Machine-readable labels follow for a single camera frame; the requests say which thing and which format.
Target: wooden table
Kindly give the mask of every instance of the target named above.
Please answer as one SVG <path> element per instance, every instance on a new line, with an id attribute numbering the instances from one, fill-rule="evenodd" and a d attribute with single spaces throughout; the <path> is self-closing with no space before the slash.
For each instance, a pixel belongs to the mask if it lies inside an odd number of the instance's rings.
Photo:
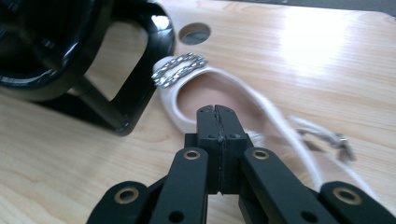
<path id="1" fill-rule="evenodd" d="M 285 115 L 349 136 L 358 157 L 354 170 L 396 214 L 394 18 L 204 0 L 164 0 L 163 6 L 177 32 L 192 22 L 211 29 L 200 45 L 177 41 L 177 55 L 202 54 L 265 94 Z M 144 43 L 137 27 L 111 26 L 88 73 L 108 97 Z M 126 137 L 5 96 L 0 102 L 1 223 L 83 223 L 113 185 L 150 185 L 166 175 L 183 146 L 183 134 L 157 93 Z M 236 196 L 210 196 L 207 223 L 242 220 Z"/>

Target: black stand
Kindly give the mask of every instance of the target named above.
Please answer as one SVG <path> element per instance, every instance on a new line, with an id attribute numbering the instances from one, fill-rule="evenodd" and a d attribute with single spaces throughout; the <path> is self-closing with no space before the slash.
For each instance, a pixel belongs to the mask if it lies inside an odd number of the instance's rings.
<path id="1" fill-rule="evenodd" d="M 396 223 L 362 190 L 343 182 L 305 187 L 272 151 L 254 147 L 225 106 L 197 112 L 169 174 L 146 187 L 123 182 L 93 209 L 92 223 L 205 223 L 207 195 L 238 194 L 246 223 Z"/>
<path id="2" fill-rule="evenodd" d="M 159 18 L 167 23 L 159 24 L 156 20 Z M 152 66 L 160 59 L 173 54 L 175 34 L 172 23 L 163 9 L 147 1 L 115 0 L 112 19 L 137 21 L 148 33 L 148 44 L 143 56 L 115 98 L 108 101 L 83 77 L 72 88 L 74 95 L 64 94 L 39 104 L 102 126 L 119 135 L 126 135 L 136 125 L 155 91 L 151 80 Z"/>

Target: wood grain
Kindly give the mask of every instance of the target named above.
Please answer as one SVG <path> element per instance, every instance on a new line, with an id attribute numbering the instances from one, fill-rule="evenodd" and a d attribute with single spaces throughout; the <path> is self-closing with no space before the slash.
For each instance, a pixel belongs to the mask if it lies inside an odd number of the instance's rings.
<path id="1" fill-rule="evenodd" d="M 285 115 L 350 137 L 353 169 L 396 214 L 396 21 L 376 12 L 237 2 L 161 4 L 178 32 L 209 25 L 204 55 L 270 98 Z M 133 25 L 113 24 L 88 77 L 115 95 L 144 50 Z M 157 93 L 135 130 L 117 137 L 37 105 L 0 96 L 0 222 L 84 223 L 107 189 L 150 185 L 183 147 Z M 207 223 L 241 223 L 234 196 L 211 196 Z"/>

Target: rhinestone embellishment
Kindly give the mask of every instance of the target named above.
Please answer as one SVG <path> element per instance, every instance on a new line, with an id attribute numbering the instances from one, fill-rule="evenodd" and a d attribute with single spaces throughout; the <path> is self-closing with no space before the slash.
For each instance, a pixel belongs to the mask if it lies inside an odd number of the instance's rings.
<path id="1" fill-rule="evenodd" d="M 180 65 L 184 62 L 191 62 L 190 65 L 178 69 L 172 76 L 166 77 L 165 74 L 172 68 Z M 157 87 L 167 88 L 175 84 L 180 78 L 188 75 L 197 68 L 202 68 L 207 64 L 204 57 L 196 55 L 192 52 L 178 56 L 175 59 L 164 64 L 160 69 L 158 69 L 151 78 Z"/>

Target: white ballet shoe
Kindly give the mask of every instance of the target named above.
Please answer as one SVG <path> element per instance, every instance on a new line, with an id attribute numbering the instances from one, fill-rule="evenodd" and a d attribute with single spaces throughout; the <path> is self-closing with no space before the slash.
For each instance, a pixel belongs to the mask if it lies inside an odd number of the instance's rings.
<path id="1" fill-rule="evenodd" d="M 199 108 L 225 105 L 235 111 L 255 147 L 273 150 L 307 186 L 319 190 L 325 182 L 336 179 L 374 197 L 373 191 L 346 164 L 310 150 L 267 98 L 238 77 L 208 66 L 203 57 L 193 53 L 166 57 L 154 65 L 153 71 L 163 107 L 183 133 L 196 132 Z"/>

